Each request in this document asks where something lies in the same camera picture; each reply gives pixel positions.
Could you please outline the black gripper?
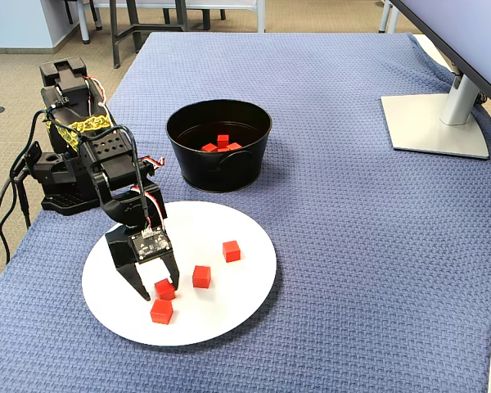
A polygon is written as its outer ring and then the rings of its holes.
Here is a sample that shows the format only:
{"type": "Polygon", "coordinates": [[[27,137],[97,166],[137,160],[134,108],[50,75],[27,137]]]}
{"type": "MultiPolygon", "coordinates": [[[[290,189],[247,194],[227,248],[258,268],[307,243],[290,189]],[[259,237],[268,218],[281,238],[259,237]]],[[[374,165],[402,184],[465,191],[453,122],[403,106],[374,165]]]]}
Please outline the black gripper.
{"type": "MultiPolygon", "coordinates": [[[[136,257],[131,246],[131,236],[134,233],[134,228],[121,224],[106,233],[105,237],[117,272],[145,301],[150,301],[151,296],[144,287],[135,265],[136,257]]],[[[163,255],[163,262],[169,272],[173,288],[177,289],[179,270],[172,251],[163,255]]]]}

